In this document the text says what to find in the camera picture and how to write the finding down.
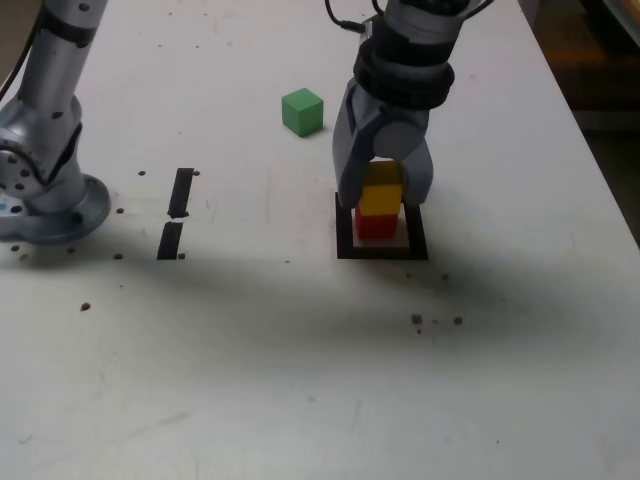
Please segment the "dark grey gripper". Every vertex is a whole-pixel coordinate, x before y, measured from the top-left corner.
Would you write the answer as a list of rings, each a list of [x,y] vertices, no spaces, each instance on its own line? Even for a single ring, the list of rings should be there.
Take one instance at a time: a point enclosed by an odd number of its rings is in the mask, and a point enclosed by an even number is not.
[[[406,122],[388,123],[381,128],[381,116],[428,125],[430,111],[413,111],[384,102],[358,83],[353,92],[345,93],[332,141],[337,192],[342,207],[354,208],[358,204],[365,168],[374,154],[399,165],[407,204],[426,201],[433,183],[433,161],[425,139],[426,130]]]

